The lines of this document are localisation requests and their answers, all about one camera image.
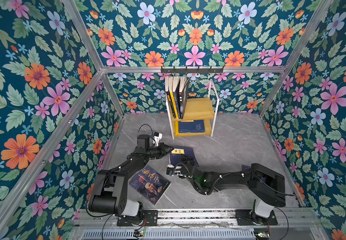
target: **yellow label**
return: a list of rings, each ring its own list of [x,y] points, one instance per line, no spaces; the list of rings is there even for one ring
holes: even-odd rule
[[[173,149],[172,151],[173,154],[185,154],[184,150],[183,149]]]

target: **cable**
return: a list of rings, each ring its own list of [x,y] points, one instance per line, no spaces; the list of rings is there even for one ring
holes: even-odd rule
[[[105,226],[106,222],[108,222],[108,220],[109,220],[109,218],[110,218],[111,216],[113,216],[113,214],[110,215],[110,216],[108,217],[108,219],[105,221],[105,223],[104,223],[103,226],[102,226],[102,231],[101,231],[101,239],[102,239],[102,240],[103,240],[103,227]]]
[[[288,223],[288,228],[286,229],[286,233],[283,237],[281,237],[279,240],[282,240],[286,237],[286,235],[288,235],[288,231],[289,231],[289,221],[288,221],[288,217],[286,216],[286,214],[279,208],[275,207],[276,209],[280,210],[284,215],[285,215],[285,218],[286,218],[286,222]]]

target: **blue book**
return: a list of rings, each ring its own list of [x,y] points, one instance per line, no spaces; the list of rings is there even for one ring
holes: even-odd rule
[[[181,156],[192,157],[195,161],[195,166],[199,167],[195,153],[191,147],[174,147],[173,151],[169,153],[170,164],[175,166],[177,163],[181,162]]]
[[[178,122],[178,133],[201,133],[205,132],[204,120],[193,122]]]

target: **book with portrait cover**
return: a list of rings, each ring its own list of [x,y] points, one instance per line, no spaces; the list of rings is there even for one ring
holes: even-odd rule
[[[170,185],[170,181],[161,176],[156,170],[145,166],[130,180],[129,185],[156,205]]]

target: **black robot arm segment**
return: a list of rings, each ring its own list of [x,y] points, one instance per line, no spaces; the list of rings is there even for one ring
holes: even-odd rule
[[[209,195],[215,190],[250,189],[271,206],[285,206],[285,178],[257,163],[239,172],[202,172],[194,166],[192,158],[182,157],[176,166],[168,166],[166,174],[186,178],[203,195]]]

